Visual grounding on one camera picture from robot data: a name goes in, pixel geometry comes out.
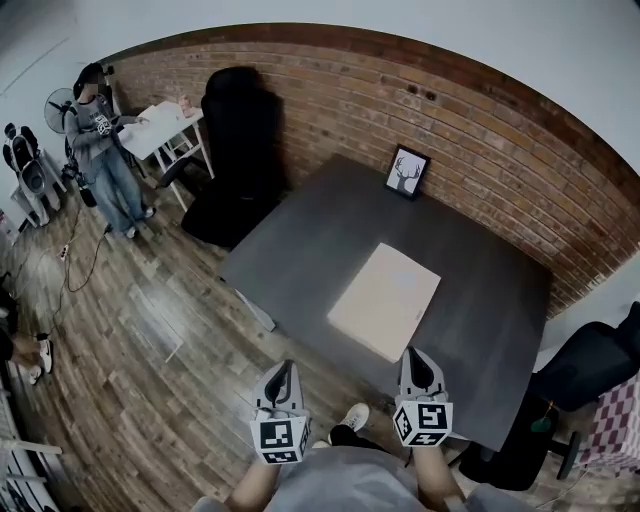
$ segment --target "green object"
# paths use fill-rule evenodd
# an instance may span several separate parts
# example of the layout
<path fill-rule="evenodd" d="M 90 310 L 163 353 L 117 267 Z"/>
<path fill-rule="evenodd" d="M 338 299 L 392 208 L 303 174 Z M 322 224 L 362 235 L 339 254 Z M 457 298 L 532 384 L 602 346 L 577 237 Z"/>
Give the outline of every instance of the green object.
<path fill-rule="evenodd" d="M 539 420 L 534 421 L 531 424 L 531 432 L 549 432 L 551 429 L 551 419 L 545 416 L 544 418 L 540 418 Z"/>

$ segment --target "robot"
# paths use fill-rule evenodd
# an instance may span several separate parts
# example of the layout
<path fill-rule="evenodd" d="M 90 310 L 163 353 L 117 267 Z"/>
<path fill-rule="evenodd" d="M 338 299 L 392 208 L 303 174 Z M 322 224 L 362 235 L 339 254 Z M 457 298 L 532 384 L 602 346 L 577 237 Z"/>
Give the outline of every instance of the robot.
<path fill-rule="evenodd" d="M 402 356 L 393 424 L 403 446 L 437 446 L 451 433 L 453 404 L 444 376 L 424 352 L 409 347 Z M 278 363 L 253 390 L 256 417 L 251 434 L 266 464 L 302 461 L 311 434 L 298 369 L 291 360 Z"/>
<path fill-rule="evenodd" d="M 4 130 L 7 140 L 2 148 L 4 160 L 13 169 L 20 183 L 20 189 L 36 213 L 40 225 L 49 223 L 49 214 L 42 204 L 47 196 L 54 210 L 60 209 L 60 198 L 53 188 L 53 179 L 45 170 L 49 165 L 38 150 L 38 140 L 26 126 L 20 128 L 9 123 Z"/>

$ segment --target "paper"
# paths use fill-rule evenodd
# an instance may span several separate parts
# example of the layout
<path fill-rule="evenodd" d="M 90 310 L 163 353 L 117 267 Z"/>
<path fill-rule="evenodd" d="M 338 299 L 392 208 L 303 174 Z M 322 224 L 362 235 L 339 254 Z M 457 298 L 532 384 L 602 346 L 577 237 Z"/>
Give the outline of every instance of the paper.
<path fill-rule="evenodd" d="M 440 277 L 380 244 L 329 312 L 329 322 L 391 362 L 402 357 Z"/>

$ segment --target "dark gray table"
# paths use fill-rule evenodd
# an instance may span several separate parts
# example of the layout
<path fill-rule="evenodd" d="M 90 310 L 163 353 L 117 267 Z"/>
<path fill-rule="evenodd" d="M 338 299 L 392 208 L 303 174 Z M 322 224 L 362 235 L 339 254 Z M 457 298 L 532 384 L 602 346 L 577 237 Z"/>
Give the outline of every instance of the dark gray table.
<path fill-rule="evenodd" d="M 335 155 L 223 262 L 220 275 L 294 339 L 379 390 L 393 365 L 342 334 L 327 314 L 380 242 L 441 277 L 411 344 L 442 368 L 454 431 L 502 447 L 527 388 L 550 273 L 461 213 L 385 189 L 385 176 Z"/>

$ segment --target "framed picture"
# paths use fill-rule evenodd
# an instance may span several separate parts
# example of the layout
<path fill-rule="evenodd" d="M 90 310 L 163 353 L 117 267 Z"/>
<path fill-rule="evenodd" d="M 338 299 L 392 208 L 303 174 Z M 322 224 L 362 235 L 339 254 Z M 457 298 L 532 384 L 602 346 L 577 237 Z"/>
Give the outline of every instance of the framed picture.
<path fill-rule="evenodd" d="M 418 184 L 426 172 L 431 158 L 402 144 L 396 146 L 391 159 L 385 187 L 409 199 L 415 199 L 420 188 Z"/>

